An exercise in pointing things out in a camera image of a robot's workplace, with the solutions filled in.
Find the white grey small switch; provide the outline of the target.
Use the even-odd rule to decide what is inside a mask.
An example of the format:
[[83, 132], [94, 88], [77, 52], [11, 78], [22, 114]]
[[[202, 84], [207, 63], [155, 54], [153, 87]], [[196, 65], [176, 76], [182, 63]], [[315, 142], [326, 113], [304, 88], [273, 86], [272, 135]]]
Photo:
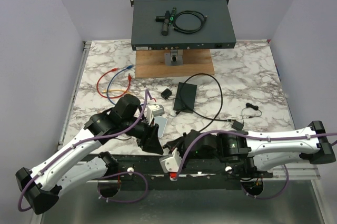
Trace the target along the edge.
[[157, 116], [154, 118], [154, 123], [158, 124], [158, 138], [162, 138], [165, 133], [165, 128], [168, 119], [163, 116]]

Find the black power adapter with cable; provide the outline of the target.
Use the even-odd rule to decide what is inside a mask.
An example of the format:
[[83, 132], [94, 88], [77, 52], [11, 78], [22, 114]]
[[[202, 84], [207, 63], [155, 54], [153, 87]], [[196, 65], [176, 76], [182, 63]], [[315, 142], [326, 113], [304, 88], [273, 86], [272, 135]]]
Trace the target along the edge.
[[182, 104], [182, 101], [180, 98], [170, 98], [172, 96], [172, 91], [169, 90], [168, 88], [165, 89], [163, 92], [161, 92], [161, 97], [164, 99], [164, 100], [173, 100], [173, 101], [179, 101], [180, 102], [180, 108], [176, 109], [175, 110], [175, 114], [176, 115], [179, 115], [184, 109], [185, 109], [185, 106]]

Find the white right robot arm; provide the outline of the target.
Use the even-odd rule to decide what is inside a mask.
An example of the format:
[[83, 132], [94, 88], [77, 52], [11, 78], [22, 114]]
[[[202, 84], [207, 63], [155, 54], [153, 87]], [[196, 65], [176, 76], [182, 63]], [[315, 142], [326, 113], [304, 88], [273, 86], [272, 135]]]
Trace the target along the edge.
[[221, 162], [240, 162], [263, 155], [258, 162], [251, 159], [242, 165], [243, 173], [250, 178], [261, 171], [298, 160], [313, 165], [336, 161], [329, 133], [321, 121], [312, 121], [307, 127], [293, 131], [266, 132], [211, 130], [199, 133], [195, 130], [176, 140], [182, 145], [160, 158], [165, 173], [180, 174], [187, 160], [218, 158]]

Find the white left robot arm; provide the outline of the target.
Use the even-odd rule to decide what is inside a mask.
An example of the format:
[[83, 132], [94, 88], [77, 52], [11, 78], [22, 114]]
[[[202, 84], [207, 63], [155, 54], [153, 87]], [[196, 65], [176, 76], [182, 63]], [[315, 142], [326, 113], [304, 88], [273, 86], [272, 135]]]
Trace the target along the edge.
[[15, 174], [21, 195], [18, 209], [24, 212], [25, 199], [35, 214], [51, 209], [61, 194], [91, 179], [112, 179], [118, 173], [118, 162], [107, 152], [85, 165], [78, 162], [109, 140], [126, 134], [134, 137], [142, 151], [163, 154], [158, 139], [159, 126], [155, 117], [164, 114], [164, 108], [155, 101], [140, 100], [126, 94], [114, 107], [94, 114], [79, 133], [48, 160], [34, 168], [21, 168]]

